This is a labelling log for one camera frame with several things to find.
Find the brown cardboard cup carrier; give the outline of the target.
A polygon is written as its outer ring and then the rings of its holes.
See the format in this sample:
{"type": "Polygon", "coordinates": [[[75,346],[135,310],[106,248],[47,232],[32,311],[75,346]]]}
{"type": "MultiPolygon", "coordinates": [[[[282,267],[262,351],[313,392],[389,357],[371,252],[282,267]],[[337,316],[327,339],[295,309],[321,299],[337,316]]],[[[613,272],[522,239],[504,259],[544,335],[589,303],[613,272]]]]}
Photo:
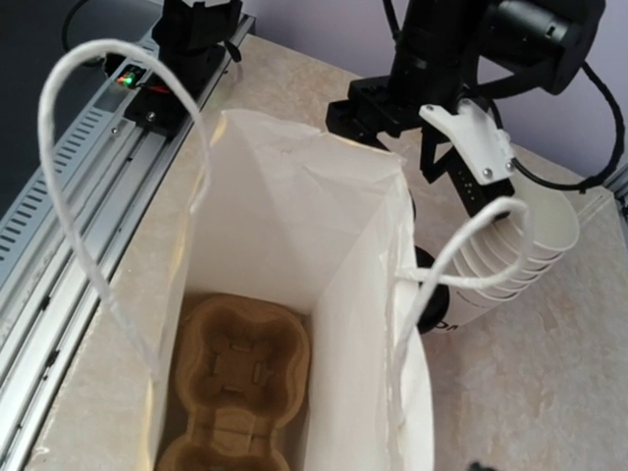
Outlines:
{"type": "Polygon", "coordinates": [[[216,294],[185,322],[174,387],[184,432],[160,470],[287,470],[279,433],[306,393],[310,340],[281,305],[216,294]]]}

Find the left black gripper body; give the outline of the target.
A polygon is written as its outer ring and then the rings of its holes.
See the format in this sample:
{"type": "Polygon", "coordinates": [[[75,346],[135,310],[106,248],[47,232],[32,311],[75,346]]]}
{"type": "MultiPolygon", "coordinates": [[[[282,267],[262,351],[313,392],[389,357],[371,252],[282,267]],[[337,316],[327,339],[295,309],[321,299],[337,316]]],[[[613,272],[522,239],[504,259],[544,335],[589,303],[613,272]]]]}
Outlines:
{"type": "Polygon", "coordinates": [[[389,76],[360,78],[349,84],[347,97],[328,105],[325,124],[338,136],[371,147],[384,147],[380,133],[399,138],[420,129],[424,120],[419,108],[398,102],[389,90],[389,76]]]}

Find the brown paper bag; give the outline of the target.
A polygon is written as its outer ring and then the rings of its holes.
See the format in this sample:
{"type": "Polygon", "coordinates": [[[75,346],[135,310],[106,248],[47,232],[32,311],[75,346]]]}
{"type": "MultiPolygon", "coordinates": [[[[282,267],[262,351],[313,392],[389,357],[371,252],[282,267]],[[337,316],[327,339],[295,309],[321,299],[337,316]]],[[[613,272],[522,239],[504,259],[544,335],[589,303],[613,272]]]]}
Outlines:
{"type": "Polygon", "coordinates": [[[79,234],[53,168],[54,108],[73,69],[101,52],[142,61],[124,41],[63,56],[38,105],[53,206],[101,305],[29,463],[32,470],[151,470],[165,436],[169,369],[186,299],[270,301],[312,339],[305,418],[291,428],[299,470],[430,470],[429,369],[410,195],[400,159],[267,115],[197,121],[108,282],[79,234]]]}

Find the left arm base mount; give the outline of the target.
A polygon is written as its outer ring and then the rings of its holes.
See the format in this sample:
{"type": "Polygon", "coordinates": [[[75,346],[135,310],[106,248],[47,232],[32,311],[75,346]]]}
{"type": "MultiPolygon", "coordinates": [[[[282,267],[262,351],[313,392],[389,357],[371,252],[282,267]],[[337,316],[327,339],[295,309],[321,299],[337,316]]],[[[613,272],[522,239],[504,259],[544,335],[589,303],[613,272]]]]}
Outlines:
{"type": "MultiPolygon", "coordinates": [[[[241,8],[242,3],[237,0],[213,6],[203,1],[190,4],[181,0],[164,1],[161,18],[152,29],[152,39],[159,47],[158,59],[192,98],[200,96],[227,56],[237,63],[241,61],[241,54],[232,42],[241,8]]],[[[140,86],[125,111],[126,119],[166,137],[173,137],[181,130],[186,116],[181,101],[156,74],[140,86]]]]}

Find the stack of white paper cups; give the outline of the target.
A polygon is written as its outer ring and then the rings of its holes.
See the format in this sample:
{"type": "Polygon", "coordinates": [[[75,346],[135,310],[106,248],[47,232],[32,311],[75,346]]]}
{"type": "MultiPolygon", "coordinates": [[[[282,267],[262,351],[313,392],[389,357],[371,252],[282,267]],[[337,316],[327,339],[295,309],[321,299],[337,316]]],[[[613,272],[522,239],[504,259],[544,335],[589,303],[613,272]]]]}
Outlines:
{"type": "MultiPolygon", "coordinates": [[[[439,328],[454,330],[518,297],[538,281],[578,241],[577,214],[567,197],[519,175],[511,179],[514,197],[530,211],[534,237],[518,272],[494,287],[452,288],[447,314],[439,328]]],[[[475,233],[453,258],[455,273],[485,278],[514,264],[524,240],[524,219],[512,212],[475,233]]]]}

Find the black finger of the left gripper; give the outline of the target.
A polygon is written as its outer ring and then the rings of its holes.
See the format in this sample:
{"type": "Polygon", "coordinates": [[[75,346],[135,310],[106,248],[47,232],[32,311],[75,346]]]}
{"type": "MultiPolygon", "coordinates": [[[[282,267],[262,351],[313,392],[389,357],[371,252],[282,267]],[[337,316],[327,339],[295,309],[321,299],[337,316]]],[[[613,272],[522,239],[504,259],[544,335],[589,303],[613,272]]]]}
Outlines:
{"type": "Polygon", "coordinates": [[[423,127],[421,133],[420,171],[428,183],[434,183],[454,168],[459,156],[451,147],[443,156],[437,157],[437,147],[450,144],[449,138],[433,127],[423,127]]]}

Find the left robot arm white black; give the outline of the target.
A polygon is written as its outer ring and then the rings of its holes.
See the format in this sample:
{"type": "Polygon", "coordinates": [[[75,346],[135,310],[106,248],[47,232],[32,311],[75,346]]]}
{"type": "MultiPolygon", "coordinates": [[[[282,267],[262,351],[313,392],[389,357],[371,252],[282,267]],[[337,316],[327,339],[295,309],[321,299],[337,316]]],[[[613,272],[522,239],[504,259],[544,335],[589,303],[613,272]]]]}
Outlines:
{"type": "Polygon", "coordinates": [[[464,98],[496,101],[540,88],[558,95],[584,73],[609,105],[615,141],[608,163],[579,183],[554,183],[514,164],[546,188],[581,193],[603,184],[625,149],[626,125],[607,85],[587,63],[605,10],[603,1],[411,1],[402,21],[383,4],[394,42],[388,75],[354,80],[346,99],[328,106],[329,131],[381,147],[381,132],[433,130],[421,107],[448,110],[464,98]]]}

